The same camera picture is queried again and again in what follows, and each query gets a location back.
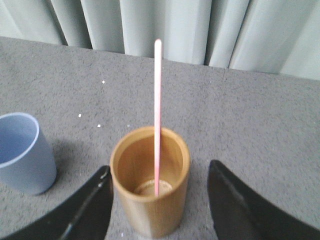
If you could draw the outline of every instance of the straw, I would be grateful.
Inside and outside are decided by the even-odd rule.
[[[162,43],[154,42],[154,195],[159,196]]]

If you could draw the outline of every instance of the curtain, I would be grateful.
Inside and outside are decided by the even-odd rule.
[[[0,36],[320,80],[318,0],[0,0]]]

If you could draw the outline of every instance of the curtain fold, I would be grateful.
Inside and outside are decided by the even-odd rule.
[[[320,80],[318,0],[0,0],[0,36]]]

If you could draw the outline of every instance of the cup rim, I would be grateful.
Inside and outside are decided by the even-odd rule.
[[[33,148],[33,146],[35,145],[35,143],[36,143],[36,141],[37,141],[37,139],[39,137],[39,131],[40,131],[39,122],[34,116],[30,115],[29,113],[25,113],[25,112],[7,113],[7,114],[4,114],[4,115],[0,116],[0,121],[2,119],[9,118],[9,117],[14,117],[14,116],[22,116],[22,117],[28,118],[31,121],[33,121],[33,123],[35,124],[35,127],[36,127],[36,133],[35,133],[35,136],[34,136],[34,139],[33,139],[32,143],[29,145],[29,147],[26,150],[24,150],[21,154],[16,156],[15,158],[13,158],[13,159],[11,159],[9,161],[0,163],[0,169],[4,168],[4,167],[7,167],[9,165],[12,165],[15,162],[19,161],[20,159],[22,159]]]
[[[160,196],[154,196],[154,195],[141,196],[141,195],[135,194],[135,193],[127,190],[125,187],[123,187],[120,184],[120,182],[118,181],[118,179],[116,177],[115,171],[114,171],[114,158],[115,158],[116,151],[128,138],[132,137],[132,135],[136,135],[139,132],[150,132],[150,136],[152,136],[154,134],[154,129],[155,129],[154,126],[143,126],[143,127],[137,128],[137,129],[129,132],[124,137],[122,137],[120,139],[120,141],[116,144],[114,149],[112,150],[112,154],[110,157],[110,170],[111,170],[111,175],[112,175],[112,181],[113,181],[114,185],[116,186],[116,188],[120,189],[126,198],[131,199],[133,201],[142,202],[142,203],[149,203],[149,202],[154,202],[154,201],[164,199],[167,196],[173,194],[183,184],[185,178],[187,178],[188,174],[189,174],[190,153],[189,153],[189,148],[188,148],[187,144],[185,143],[183,138],[179,134],[174,132],[173,130],[166,128],[166,127],[161,127],[161,134],[173,135],[174,140],[177,142],[177,144],[180,146],[180,148],[185,149],[185,151],[181,151],[181,154],[182,154],[182,158],[186,159],[186,161],[183,161],[182,170],[181,170],[182,175],[179,177],[177,184],[175,184],[175,186],[170,191],[168,191]]]

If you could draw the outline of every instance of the blue cup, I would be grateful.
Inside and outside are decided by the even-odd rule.
[[[52,149],[38,121],[22,112],[0,116],[0,182],[36,195],[45,192],[56,175]]]

